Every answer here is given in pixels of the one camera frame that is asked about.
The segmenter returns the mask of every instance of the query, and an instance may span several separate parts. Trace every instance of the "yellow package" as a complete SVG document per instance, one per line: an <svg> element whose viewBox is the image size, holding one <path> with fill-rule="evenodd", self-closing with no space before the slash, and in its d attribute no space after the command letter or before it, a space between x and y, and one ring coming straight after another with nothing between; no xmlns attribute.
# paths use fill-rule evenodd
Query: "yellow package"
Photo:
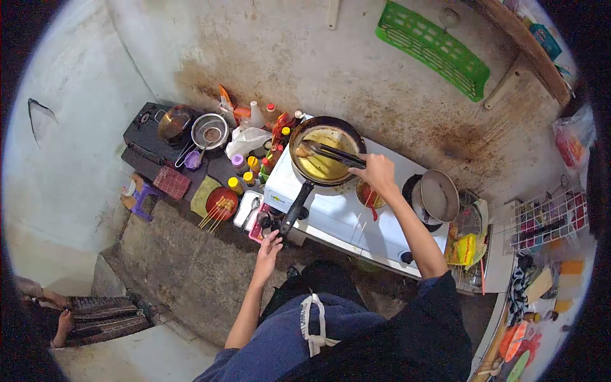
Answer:
<svg viewBox="0 0 611 382"><path fill-rule="evenodd" d="M476 240L473 233L457 240L448 238L444 251L445 261L452 265L470 265L475 255Z"/></svg>

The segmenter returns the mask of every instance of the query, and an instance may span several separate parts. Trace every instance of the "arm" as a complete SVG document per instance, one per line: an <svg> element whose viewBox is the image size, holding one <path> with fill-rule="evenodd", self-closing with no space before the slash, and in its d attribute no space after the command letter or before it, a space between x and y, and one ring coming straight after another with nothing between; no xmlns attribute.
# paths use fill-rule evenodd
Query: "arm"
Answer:
<svg viewBox="0 0 611 382"><path fill-rule="evenodd" d="M277 234L278 230L273 231L261 243L251 284L246 291L238 318L235 319L229 331L225 349L243 348L251 340L255 329L257 329L263 287L274 270L276 254L282 249L282 244L280 244L282 238L276 238Z"/></svg>
<svg viewBox="0 0 611 382"><path fill-rule="evenodd" d="M15 276L15 282L17 284L17 289L22 295L36 297L43 301L50 301L57 307L69 306L66 297L47 288L42 288L36 281L26 279L25 277Z"/></svg>
<svg viewBox="0 0 611 382"><path fill-rule="evenodd" d="M384 155L369 154L361 157L367 161L367 168L351 168L349 171L363 178L395 213L422 278L442 276L448 271L444 255L395 184L394 163Z"/></svg>

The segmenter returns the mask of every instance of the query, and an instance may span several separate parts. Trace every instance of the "foot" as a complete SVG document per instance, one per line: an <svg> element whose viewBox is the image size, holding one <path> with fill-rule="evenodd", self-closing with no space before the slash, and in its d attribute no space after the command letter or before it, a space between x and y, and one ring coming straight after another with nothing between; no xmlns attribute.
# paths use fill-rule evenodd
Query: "foot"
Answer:
<svg viewBox="0 0 611 382"><path fill-rule="evenodd" d="M291 277L300 276L300 275L301 275L301 273L299 273L297 268L295 268L292 265L288 267L288 269L287 269L287 279L290 279Z"/></svg>

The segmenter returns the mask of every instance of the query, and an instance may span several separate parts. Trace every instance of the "red plate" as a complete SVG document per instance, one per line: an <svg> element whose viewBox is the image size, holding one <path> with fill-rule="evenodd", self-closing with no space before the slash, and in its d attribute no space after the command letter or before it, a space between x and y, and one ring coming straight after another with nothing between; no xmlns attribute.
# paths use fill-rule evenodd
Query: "red plate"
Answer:
<svg viewBox="0 0 611 382"><path fill-rule="evenodd" d="M216 202L218 202L221 197L225 197L226 199L233 200L233 208L231 211L225 214L220 220L227 220L232 217L232 215L238 210L238 195L232 189L228 189L225 187L217 187L210 193L208 196L208 200L206 200L206 212L212 211L212 209L216 206Z"/></svg>

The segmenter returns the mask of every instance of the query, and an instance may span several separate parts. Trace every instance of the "white plastic bag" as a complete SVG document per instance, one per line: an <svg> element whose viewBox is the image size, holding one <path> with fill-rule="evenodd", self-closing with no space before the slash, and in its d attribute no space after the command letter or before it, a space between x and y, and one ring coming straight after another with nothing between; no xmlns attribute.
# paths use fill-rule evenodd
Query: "white plastic bag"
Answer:
<svg viewBox="0 0 611 382"><path fill-rule="evenodd" d="M579 177L583 189L590 159L590 146L596 139L592 107L586 103L572 117L560 118L552 124L556 148L562 155L571 178Z"/></svg>
<svg viewBox="0 0 611 382"><path fill-rule="evenodd" d="M232 141L227 144L225 153L229 159L236 154L247 157L251 150L257 149L271 139L271 133L256 127L237 127L232 131Z"/></svg>

